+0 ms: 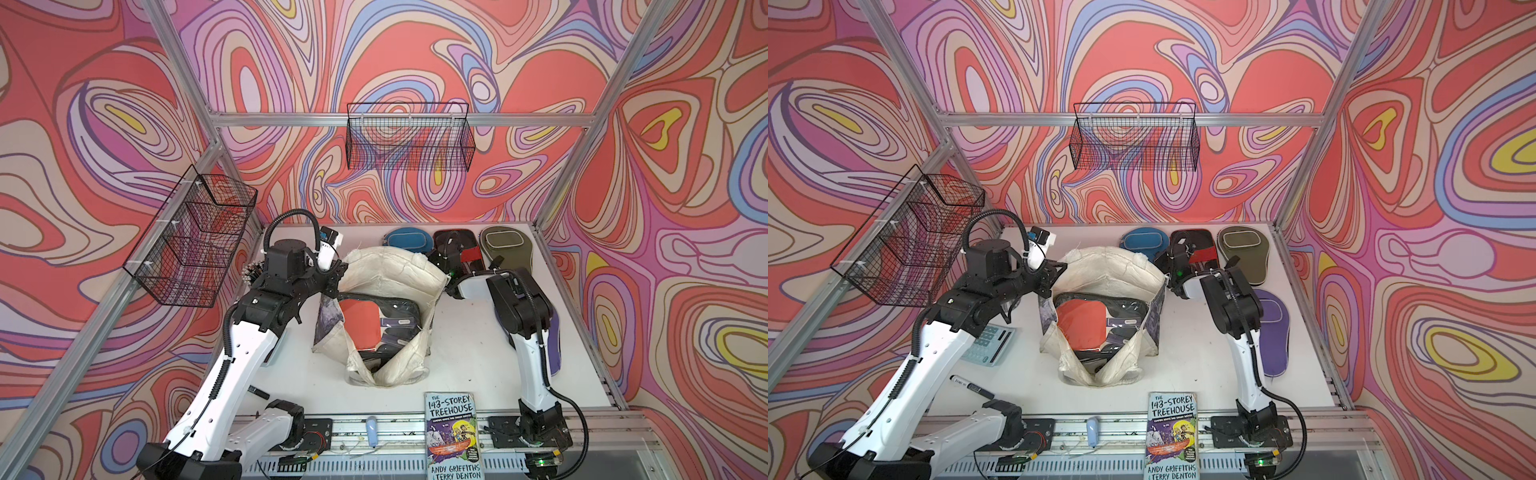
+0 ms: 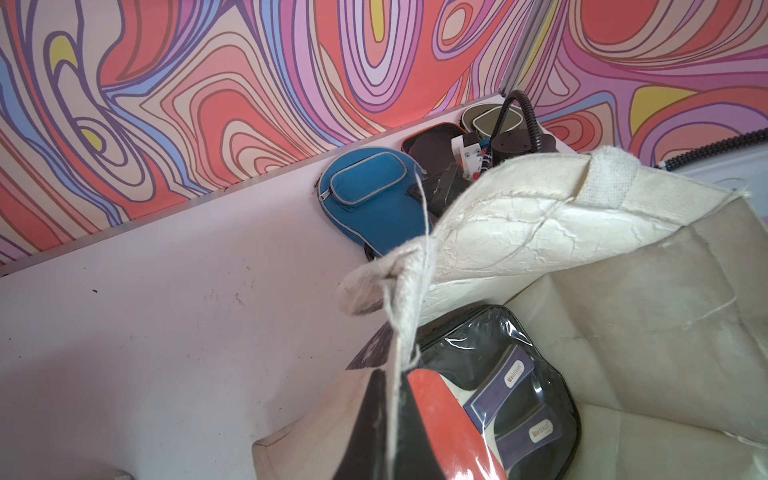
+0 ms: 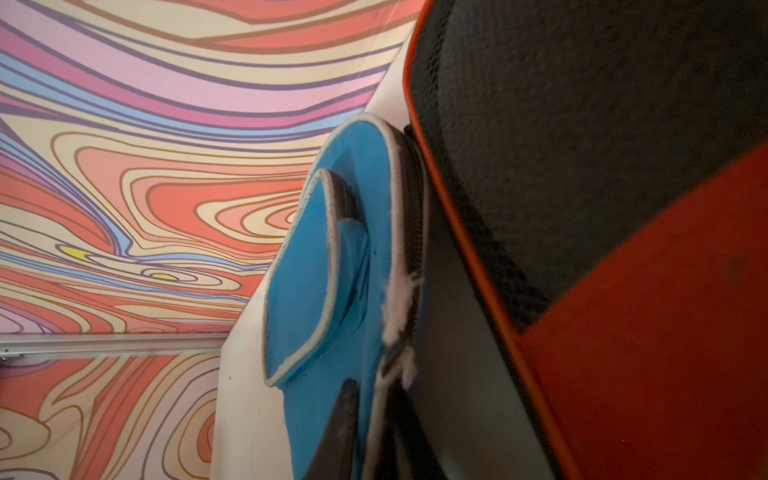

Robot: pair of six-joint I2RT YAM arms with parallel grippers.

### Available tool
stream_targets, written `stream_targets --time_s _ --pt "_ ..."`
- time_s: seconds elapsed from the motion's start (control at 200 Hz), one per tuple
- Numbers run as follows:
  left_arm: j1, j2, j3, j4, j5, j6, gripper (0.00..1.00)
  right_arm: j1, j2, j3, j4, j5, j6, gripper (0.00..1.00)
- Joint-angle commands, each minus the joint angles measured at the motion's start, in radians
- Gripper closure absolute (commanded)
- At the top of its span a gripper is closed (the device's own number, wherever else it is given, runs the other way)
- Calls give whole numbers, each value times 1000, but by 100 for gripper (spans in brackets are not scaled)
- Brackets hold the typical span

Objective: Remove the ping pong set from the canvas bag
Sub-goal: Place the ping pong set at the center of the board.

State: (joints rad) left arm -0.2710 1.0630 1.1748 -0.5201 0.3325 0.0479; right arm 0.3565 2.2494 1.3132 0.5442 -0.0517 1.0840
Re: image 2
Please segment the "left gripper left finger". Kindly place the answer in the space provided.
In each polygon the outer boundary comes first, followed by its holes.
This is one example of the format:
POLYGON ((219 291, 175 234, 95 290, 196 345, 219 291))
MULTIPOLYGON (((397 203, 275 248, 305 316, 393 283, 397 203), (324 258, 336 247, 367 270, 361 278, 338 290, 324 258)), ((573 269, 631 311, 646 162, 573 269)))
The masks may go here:
POLYGON ((372 371, 347 449, 333 480, 376 480, 385 474, 386 378, 372 371))

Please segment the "white canvas tote bag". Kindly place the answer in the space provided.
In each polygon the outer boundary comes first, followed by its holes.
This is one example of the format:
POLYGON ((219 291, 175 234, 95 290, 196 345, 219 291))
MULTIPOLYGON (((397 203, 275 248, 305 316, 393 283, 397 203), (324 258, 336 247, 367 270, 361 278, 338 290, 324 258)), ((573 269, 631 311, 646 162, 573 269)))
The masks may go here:
POLYGON ((519 157, 339 297, 388 323, 315 409, 254 443, 260 479, 333 479, 376 369, 394 479, 417 333, 478 305, 511 310, 573 396, 581 439, 562 479, 767 475, 767 230, 741 191, 614 147, 519 157))

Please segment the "green paddle case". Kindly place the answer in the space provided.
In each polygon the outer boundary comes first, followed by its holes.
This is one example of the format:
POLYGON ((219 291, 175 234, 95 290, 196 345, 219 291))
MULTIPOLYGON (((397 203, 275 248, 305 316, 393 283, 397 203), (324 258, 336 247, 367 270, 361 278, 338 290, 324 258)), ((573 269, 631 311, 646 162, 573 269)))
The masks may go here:
MULTIPOLYGON (((501 113, 497 104, 478 104, 467 108, 461 115, 460 125, 467 132, 475 132, 481 139, 490 138, 501 113)), ((510 106, 504 118, 501 131, 526 130, 522 111, 510 106)))

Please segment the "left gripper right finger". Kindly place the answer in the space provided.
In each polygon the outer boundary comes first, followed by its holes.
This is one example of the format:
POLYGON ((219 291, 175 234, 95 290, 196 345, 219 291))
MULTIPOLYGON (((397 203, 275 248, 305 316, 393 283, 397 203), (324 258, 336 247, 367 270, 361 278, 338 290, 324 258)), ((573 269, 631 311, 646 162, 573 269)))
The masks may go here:
POLYGON ((413 390, 401 376, 398 429, 394 459, 394 479, 444 480, 445 476, 432 450, 413 390))

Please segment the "blue paddle case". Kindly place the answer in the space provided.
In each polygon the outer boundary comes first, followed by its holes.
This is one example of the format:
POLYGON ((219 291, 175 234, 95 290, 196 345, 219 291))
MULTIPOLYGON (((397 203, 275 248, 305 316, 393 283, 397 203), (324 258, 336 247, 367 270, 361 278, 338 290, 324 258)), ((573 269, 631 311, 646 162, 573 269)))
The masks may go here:
POLYGON ((421 201, 409 194, 422 178, 422 168, 409 155, 365 147, 333 160, 315 190, 333 225, 372 261, 431 231, 421 201))

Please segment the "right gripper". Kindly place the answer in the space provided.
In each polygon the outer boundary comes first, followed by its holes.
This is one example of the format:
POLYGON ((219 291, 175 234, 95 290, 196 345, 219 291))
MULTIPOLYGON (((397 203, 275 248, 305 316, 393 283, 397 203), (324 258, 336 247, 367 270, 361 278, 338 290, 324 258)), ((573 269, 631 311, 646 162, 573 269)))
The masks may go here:
POLYGON ((421 185, 412 184, 407 194, 419 202, 425 200, 428 212, 440 218, 470 185, 471 181, 464 177, 461 166, 453 164, 443 172, 426 178, 421 185))

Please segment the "black red paddle case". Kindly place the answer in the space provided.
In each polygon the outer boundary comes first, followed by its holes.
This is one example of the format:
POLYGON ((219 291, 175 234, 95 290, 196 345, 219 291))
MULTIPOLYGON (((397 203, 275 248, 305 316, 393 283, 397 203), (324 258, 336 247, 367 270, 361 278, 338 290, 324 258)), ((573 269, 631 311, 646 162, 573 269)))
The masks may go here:
POLYGON ((434 176, 457 163, 452 140, 465 133, 457 124, 439 123, 407 137, 401 150, 418 163, 426 177, 434 176))

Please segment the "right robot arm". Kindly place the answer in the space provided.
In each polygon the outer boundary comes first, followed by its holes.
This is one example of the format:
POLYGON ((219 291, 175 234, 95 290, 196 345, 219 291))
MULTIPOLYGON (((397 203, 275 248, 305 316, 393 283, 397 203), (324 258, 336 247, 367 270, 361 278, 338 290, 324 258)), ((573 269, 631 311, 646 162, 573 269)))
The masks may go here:
MULTIPOLYGON (((440 217, 480 174, 498 161, 530 153, 554 153, 556 140, 537 126, 528 99, 503 104, 481 104, 462 114, 461 122, 440 123, 408 137, 404 153, 417 161, 426 175, 407 194, 424 200, 428 212, 440 217)), ((767 217, 767 131, 749 132, 674 155, 657 169, 680 174, 753 195, 759 217, 767 217)))

